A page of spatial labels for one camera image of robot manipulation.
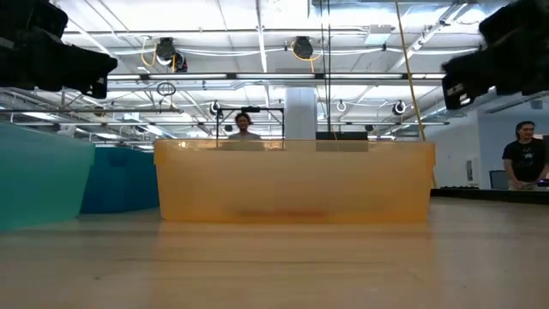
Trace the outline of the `black rig frame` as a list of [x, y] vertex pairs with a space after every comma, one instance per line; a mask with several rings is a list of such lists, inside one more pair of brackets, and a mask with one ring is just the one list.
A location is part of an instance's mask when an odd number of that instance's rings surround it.
[[[241, 107], [216, 107], [215, 109], [212, 109], [212, 113], [214, 114], [214, 137], [216, 140], [220, 139], [220, 133], [221, 133], [221, 125], [224, 123], [226, 117], [232, 116], [235, 114], [235, 117], [237, 114], [241, 112], [246, 112], [249, 116], [252, 113], [260, 113], [260, 112], [266, 112], [268, 115], [271, 116], [271, 118], [274, 119], [274, 124], [277, 124], [281, 128], [281, 138], [284, 139], [286, 135], [286, 123], [285, 123], [285, 109], [283, 107], [280, 108], [274, 108], [274, 107], [260, 107], [260, 106], [241, 106]], [[252, 121], [252, 118], [250, 116], [250, 127], [254, 124]]]

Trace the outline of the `grey office chair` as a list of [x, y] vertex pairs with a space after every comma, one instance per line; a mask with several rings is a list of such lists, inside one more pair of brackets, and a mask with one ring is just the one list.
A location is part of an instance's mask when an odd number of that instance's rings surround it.
[[489, 172], [490, 186], [493, 190], [508, 190], [509, 180], [505, 170], [491, 170]]

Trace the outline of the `teal plastic bin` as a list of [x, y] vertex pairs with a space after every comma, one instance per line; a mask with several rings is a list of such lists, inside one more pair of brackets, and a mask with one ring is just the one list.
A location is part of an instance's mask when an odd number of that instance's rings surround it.
[[95, 146], [0, 123], [0, 232], [76, 218]]

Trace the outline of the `blue plastic bin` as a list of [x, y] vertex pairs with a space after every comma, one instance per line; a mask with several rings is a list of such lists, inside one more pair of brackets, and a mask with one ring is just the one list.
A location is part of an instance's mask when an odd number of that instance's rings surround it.
[[114, 214], [160, 206], [154, 155], [96, 148], [81, 204], [83, 214]]

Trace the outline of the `person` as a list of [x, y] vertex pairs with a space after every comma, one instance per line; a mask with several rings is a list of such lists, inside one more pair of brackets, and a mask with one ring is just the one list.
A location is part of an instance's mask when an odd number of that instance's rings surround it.
[[511, 191], [535, 191], [549, 173], [549, 154], [542, 139], [534, 136], [535, 123], [516, 125], [514, 142], [504, 147], [502, 160]]
[[249, 131], [251, 124], [250, 116], [246, 112], [241, 112], [236, 115], [235, 124], [238, 127], [238, 131], [234, 134], [231, 134], [229, 140], [261, 140], [262, 138], [255, 133]]

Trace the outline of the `orange plastic bin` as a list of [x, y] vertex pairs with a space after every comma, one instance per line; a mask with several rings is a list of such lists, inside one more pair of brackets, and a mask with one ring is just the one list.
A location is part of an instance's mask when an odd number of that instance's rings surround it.
[[159, 140], [160, 213], [207, 223], [414, 223], [427, 219], [430, 142]]

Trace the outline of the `white column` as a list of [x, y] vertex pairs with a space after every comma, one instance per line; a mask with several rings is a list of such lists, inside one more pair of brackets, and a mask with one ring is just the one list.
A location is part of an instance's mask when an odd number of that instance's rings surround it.
[[287, 88], [285, 93], [285, 138], [315, 140], [317, 94], [314, 88]]

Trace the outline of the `black perforated computer case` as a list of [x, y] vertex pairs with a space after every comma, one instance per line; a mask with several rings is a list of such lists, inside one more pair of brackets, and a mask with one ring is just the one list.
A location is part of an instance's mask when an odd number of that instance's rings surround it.
[[316, 133], [317, 140], [343, 140], [343, 141], [367, 141], [368, 133], [365, 131], [318, 131]]

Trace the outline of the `grey horizontal beam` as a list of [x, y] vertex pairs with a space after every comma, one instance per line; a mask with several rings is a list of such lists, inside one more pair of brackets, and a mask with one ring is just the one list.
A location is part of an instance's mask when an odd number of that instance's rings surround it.
[[441, 73], [204, 73], [204, 74], [118, 74], [109, 75], [107, 80], [115, 82], [137, 81], [366, 81], [366, 82], [395, 82], [395, 81], [441, 81]]

